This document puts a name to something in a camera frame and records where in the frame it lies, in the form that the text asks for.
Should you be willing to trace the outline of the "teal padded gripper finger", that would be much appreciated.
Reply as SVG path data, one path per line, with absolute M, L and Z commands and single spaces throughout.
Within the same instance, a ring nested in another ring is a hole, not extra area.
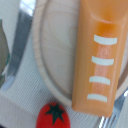
M 10 61 L 10 51 L 2 23 L 3 21 L 0 19 L 0 88 L 6 81 L 6 73 Z

